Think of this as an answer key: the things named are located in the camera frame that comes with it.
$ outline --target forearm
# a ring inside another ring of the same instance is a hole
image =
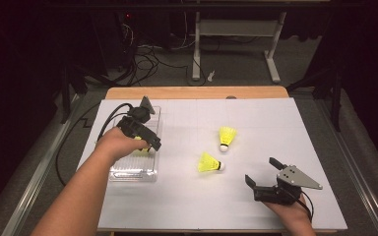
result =
[[[95,151],[55,200],[32,235],[95,235],[112,160]]]
[[[283,222],[291,236],[315,236],[315,231],[308,219]]]

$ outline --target shuttlecock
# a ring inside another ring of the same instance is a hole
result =
[[[229,144],[231,144],[237,131],[231,127],[220,127],[220,151],[226,152]]]
[[[211,155],[209,155],[206,152],[202,153],[201,159],[198,163],[198,171],[204,172],[204,171],[210,171],[210,170],[223,170],[224,164],[215,158],[213,158]]]
[[[142,140],[142,138],[140,136],[136,136],[134,137],[134,140]],[[138,149],[138,151],[144,151],[144,152],[149,152],[151,148],[142,148],[142,149]]]

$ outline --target dark background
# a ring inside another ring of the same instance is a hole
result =
[[[342,61],[343,86],[378,148],[378,1],[369,5],[337,10],[332,19],[328,10],[288,12],[282,38],[299,35],[306,40],[324,35],[307,76],[333,60]],[[72,69],[72,64],[106,75],[107,68],[126,60],[126,55],[121,55],[124,48],[116,43],[124,39],[117,24],[118,19],[124,21],[123,13],[41,10],[35,1],[0,1],[0,192],[52,119],[57,109],[53,99],[62,88],[63,72],[67,71],[67,80],[77,91],[84,92],[83,75]],[[208,17],[240,16],[220,12]],[[184,26],[177,24],[182,21],[174,21],[179,18],[182,14],[135,13],[129,24],[135,24],[145,39],[167,48],[171,32],[184,36]],[[188,22],[193,23],[193,18],[189,13]]]

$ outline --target shuttlecock cork base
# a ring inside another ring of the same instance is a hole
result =
[[[220,127],[220,151],[228,151],[228,146],[235,138],[237,131],[234,128],[222,126]]]

